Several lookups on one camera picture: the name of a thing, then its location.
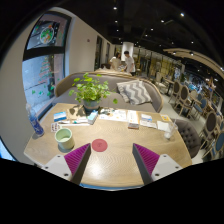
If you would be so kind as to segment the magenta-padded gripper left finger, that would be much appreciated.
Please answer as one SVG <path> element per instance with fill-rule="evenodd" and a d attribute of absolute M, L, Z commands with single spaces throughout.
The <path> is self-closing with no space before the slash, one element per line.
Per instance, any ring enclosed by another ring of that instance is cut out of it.
<path fill-rule="evenodd" d="M 43 170 L 79 185 L 91 154 L 91 144 L 87 143 L 66 155 L 56 155 Z"/>

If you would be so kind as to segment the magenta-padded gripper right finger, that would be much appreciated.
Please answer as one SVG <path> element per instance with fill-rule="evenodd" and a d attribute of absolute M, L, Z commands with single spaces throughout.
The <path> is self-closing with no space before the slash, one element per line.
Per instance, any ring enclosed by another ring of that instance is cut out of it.
<path fill-rule="evenodd" d="M 158 155 L 136 143 L 133 144 L 132 154 L 145 185 L 182 169 L 169 155 Z"/>

